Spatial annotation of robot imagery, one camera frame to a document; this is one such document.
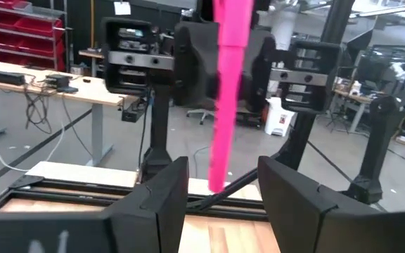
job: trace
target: pink marker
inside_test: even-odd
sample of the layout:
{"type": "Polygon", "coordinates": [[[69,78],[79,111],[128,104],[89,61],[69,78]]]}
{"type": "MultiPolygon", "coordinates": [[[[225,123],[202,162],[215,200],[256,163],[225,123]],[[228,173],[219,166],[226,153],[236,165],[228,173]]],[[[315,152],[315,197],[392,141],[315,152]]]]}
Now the pink marker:
{"type": "Polygon", "coordinates": [[[214,0],[215,20],[219,22],[219,94],[210,156],[209,189],[215,193],[223,190],[229,166],[252,6],[253,0],[214,0]]]}

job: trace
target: gray floor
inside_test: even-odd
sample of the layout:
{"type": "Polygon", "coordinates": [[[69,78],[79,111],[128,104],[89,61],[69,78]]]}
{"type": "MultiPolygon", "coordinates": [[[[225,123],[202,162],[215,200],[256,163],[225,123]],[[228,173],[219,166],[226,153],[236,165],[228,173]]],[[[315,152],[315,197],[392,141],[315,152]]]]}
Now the gray floor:
{"type": "MultiPolygon", "coordinates": [[[[6,134],[0,136],[0,153],[7,163],[13,161],[29,148],[47,138],[34,127],[25,129],[25,99],[20,94],[0,91],[0,127],[7,127],[6,134]]],[[[90,105],[68,101],[67,106],[73,118],[89,109],[90,105]]],[[[206,119],[203,126],[196,117],[185,117],[183,108],[171,108],[169,114],[168,151],[173,158],[188,156],[191,176],[207,178],[208,145],[212,138],[212,119],[206,119]]],[[[49,119],[54,131],[60,129],[60,121],[67,124],[63,107],[59,100],[51,99],[49,119]]],[[[91,117],[76,124],[76,130],[90,147],[91,117]]],[[[316,121],[310,141],[332,160],[346,175],[354,178],[359,172],[362,157],[368,139],[358,135],[333,131],[325,128],[324,119],[316,121]]],[[[112,169],[135,171],[139,153],[141,123],[121,122],[120,112],[116,108],[104,109],[104,138],[106,143],[114,143],[114,150],[103,160],[101,166],[112,169]]],[[[33,156],[18,165],[20,169],[30,169],[39,161],[46,159],[58,138],[33,156]]],[[[285,139],[268,136],[263,131],[238,126],[233,145],[229,180],[235,180],[255,167],[260,155],[272,155],[284,143],[285,139]]],[[[149,134],[146,131],[145,148],[148,147],[149,134]]],[[[384,199],[380,204],[388,211],[405,210],[405,146],[392,143],[388,152],[380,181],[384,190],[384,199]]],[[[89,155],[81,147],[73,132],[65,132],[59,149],[53,154],[52,162],[85,164],[89,155]]],[[[300,172],[335,190],[344,190],[348,180],[329,165],[315,149],[306,147],[300,166],[300,172]]],[[[0,178],[0,192],[21,175],[10,171],[0,178]]]]}

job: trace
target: wooden surface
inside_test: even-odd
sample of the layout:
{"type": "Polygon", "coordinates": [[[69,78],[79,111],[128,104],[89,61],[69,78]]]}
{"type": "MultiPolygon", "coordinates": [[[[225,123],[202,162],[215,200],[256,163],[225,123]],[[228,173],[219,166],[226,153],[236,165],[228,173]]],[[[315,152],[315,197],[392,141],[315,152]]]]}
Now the wooden surface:
{"type": "Polygon", "coordinates": [[[100,52],[95,52],[95,51],[90,51],[90,50],[79,50],[79,55],[80,56],[87,56],[91,58],[98,58],[98,59],[103,59],[104,56],[100,52]]]}
{"type": "MultiPolygon", "coordinates": [[[[85,167],[54,162],[40,162],[29,175],[48,179],[100,183],[113,186],[133,186],[136,172],[85,167]]],[[[206,195],[207,180],[190,179],[190,193],[206,195]]],[[[240,189],[233,197],[261,200],[256,186],[240,189]]],[[[88,212],[102,207],[12,199],[1,212],[88,212]]],[[[203,216],[186,216],[179,253],[279,253],[271,226],[267,222],[239,221],[203,216]]]]}
{"type": "MultiPolygon", "coordinates": [[[[44,80],[45,76],[48,74],[63,74],[63,75],[70,76],[73,79],[78,77],[75,74],[56,72],[53,70],[31,70],[31,69],[24,68],[21,65],[14,65],[14,64],[8,64],[8,63],[0,63],[0,70],[7,71],[7,72],[31,74],[36,77],[35,78],[36,82],[44,80]]],[[[25,78],[26,78],[26,82],[30,82],[32,80],[31,76],[25,76],[25,78]]],[[[100,79],[100,78],[79,77],[79,78],[76,78],[75,80],[70,80],[70,86],[78,88],[79,91],[74,94],[57,93],[55,96],[64,96],[66,99],[78,100],[78,101],[88,102],[88,103],[110,105],[110,106],[121,105],[121,103],[123,102],[123,98],[125,99],[126,103],[129,103],[129,102],[131,103],[136,100],[136,98],[132,97],[132,96],[109,93],[105,89],[104,80],[100,79]],[[83,81],[83,78],[89,79],[91,81],[89,83],[85,83],[83,81]]],[[[12,85],[12,84],[0,83],[0,89],[23,92],[24,87],[12,85]]],[[[39,93],[41,91],[41,89],[39,87],[34,87],[34,86],[30,86],[30,85],[28,86],[27,90],[30,92],[34,92],[34,93],[39,93]]]]}
{"type": "Polygon", "coordinates": [[[354,99],[355,101],[360,102],[360,103],[369,104],[369,103],[371,103],[371,101],[373,101],[373,99],[367,98],[365,96],[350,95],[349,92],[346,92],[346,91],[334,90],[334,92],[338,95],[344,96],[345,98],[354,99]]]}

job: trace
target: desk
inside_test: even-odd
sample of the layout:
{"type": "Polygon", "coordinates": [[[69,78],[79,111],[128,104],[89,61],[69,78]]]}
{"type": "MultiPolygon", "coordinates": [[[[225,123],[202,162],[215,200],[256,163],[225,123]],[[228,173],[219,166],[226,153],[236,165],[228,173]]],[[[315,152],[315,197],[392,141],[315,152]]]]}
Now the desk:
{"type": "MultiPolygon", "coordinates": [[[[112,186],[132,187],[136,172],[102,169],[71,164],[40,162],[28,175],[48,179],[99,183],[112,186]]],[[[206,195],[207,181],[190,179],[188,192],[206,195]]],[[[232,197],[261,200],[255,186],[240,189],[232,197]]],[[[66,203],[12,200],[0,212],[85,212],[98,211],[102,207],[88,207],[66,203]]],[[[186,216],[182,230],[180,253],[279,253],[271,226],[267,222],[218,219],[204,216],[186,216]]]]}
{"type": "MultiPolygon", "coordinates": [[[[23,74],[31,74],[36,77],[37,81],[45,79],[48,74],[64,74],[73,78],[77,75],[69,73],[60,73],[51,70],[31,70],[24,68],[20,65],[0,63],[0,70],[7,72],[17,72],[23,74]]],[[[64,97],[70,100],[91,103],[91,154],[92,158],[87,162],[89,166],[96,166],[101,159],[112,150],[113,145],[103,147],[103,105],[121,106],[122,103],[132,103],[135,97],[121,96],[118,94],[111,94],[105,89],[104,81],[99,78],[86,77],[90,79],[90,83],[84,83],[82,78],[70,81],[70,86],[78,88],[79,91],[74,94],[57,93],[54,96],[64,97]]],[[[26,80],[30,81],[31,77],[26,76],[26,80]]],[[[23,92],[24,86],[16,86],[12,84],[0,83],[0,89],[9,91],[23,92]]],[[[41,89],[35,86],[28,86],[27,90],[32,93],[40,93],[41,89]]]]}
{"type": "Polygon", "coordinates": [[[332,104],[330,105],[330,111],[333,112],[334,108],[337,106],[338,103],[338,97],[344,97],[344,98],[349,98],[352,100],[355,100],[360,103],[359,108],[356,109],[356,115],[354,116],[354,119],[352,120],[351,127],[349,128],[350,133],[356,133],[357,126],[359,125],[360,119],[362,118],[362,115],[365,112],[366,106],[373,101],[371,98],[367,98],[365,96],[358,96],[358,95],[350,95],[346,91],[340,91],[340,90],[334,90],[335,95],[332,101],[332,104]]]}
{"type": "Polygon", "coordinates": [[[91,76],[96,77],[96,71],[98,69],[96,66],[96,59],[103,59],[103,54],[96,51],[79,50],[79,55],[91,58],[91,76]]]}

